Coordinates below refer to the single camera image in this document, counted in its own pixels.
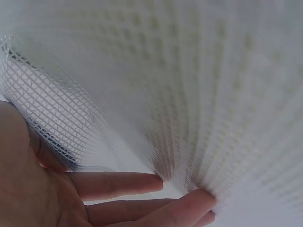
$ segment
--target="hand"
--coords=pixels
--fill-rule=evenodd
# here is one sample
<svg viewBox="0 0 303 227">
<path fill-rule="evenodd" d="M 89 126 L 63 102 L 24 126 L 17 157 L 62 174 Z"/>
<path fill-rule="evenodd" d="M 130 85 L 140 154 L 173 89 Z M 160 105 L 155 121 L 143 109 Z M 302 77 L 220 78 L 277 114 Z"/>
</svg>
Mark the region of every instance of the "hand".
<svg viewBox="0 0 303 227">
<path fill-rule="evenodd" d="M 15 107 L 0 102 L 0 226 L 200 227 L 213 222 L 215 199 L 202 190 L 179 200 L 82 202 L 162 188 L 161 179 L 150 174 L 67 173 Z"/>
</svg>

